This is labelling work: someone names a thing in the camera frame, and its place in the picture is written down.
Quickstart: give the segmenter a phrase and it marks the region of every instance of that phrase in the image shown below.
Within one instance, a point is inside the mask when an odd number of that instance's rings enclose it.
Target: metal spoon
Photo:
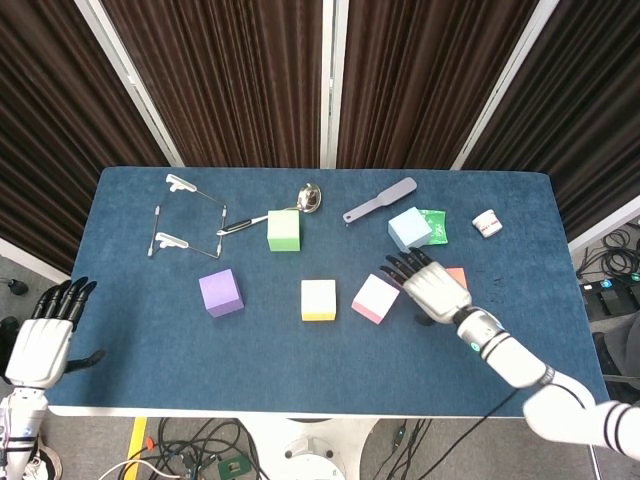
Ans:
[[[285,208],[284,210],[298,210],[302,213],[312,213],[315,212],[318,207],[320,207],[321,201],[322,193],[320,192],[320,187],[318,187],[314,183],[307,183],[298,192],[298,201],[296,203],[296,206]],[[218,230],[216,233],[218,235],[228,235],[230,233],[244,230],[245,228],[250,227],[251,225],[255,225],[256,223],[260,223],[266,220],[268,217],[268,215],[264,215],[263,217],[242,220],[241,222],[236,222],[227,227],[224,227]]]

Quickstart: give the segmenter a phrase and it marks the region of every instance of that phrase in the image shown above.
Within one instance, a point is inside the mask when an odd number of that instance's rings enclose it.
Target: green cube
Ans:
[[[267,241],[272,252],[299,252],[300,212],[298,210],[270,210]]]

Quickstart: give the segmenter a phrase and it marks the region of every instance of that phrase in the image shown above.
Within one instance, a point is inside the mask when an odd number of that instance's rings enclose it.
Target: light blue cube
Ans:
[[[426,245],[431,237],[431,227],[416,207],[410,208],[389,220],[389,235],[403,252],[409,247]]]

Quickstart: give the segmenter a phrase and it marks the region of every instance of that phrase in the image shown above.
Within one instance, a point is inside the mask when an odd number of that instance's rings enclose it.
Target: blue tabletop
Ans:
[[[220,260],[165,249],[158,230],[214,251],[220,209],[169,193],[174,173],[223,198],[228,223],[295,204],[313,182],[322,206],[301,216],[302,250],[271,253],[266,224],[224,240]],[[418,189],[346,227],[342,214],[406,176]],[[70,358],[103,348],[95,367],[66,375],[52,405],[372,415],[483,415],[510,390],[452,326],[424,327],[405,294],[380,325],[351,302],[397,251],[387,221],[410,207],[445,210],[449,244],[425,251],[464,267],[474,304],[494,313],[542,360],[607,399],[566,238],[547,176],[428,170],[118,167],[103,172],[73,270],[98,281]],[[492,208],[504,228],[484,239],[471,220]],[[198,279],[232,268],[246,307],[205,310]],[[300,281],[335,279],[335,322],[302,322]],[[498,415],[521,416],[520,392]]]

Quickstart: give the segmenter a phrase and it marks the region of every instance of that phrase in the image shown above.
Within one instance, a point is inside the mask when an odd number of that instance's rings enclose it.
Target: robotic hand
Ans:
[[[96,282],[82,277],[47,290],[18,332],[5,378],[16,386],[0,405],[0,480],[19,480],[47,410],[44,392],[63,374],[89,368],[104,357],[67,361],[71,336]]]
[[[431,319],[457,327],[458,336],[515,388],[536,392],[523,405],[529,427],[546,440],[608,447],[640,460],[640,408],[616,401],[600,405],[577,380],[555,371],[507,332],[437,262],[417,248],[387,257],[397,269],[380,267]]]

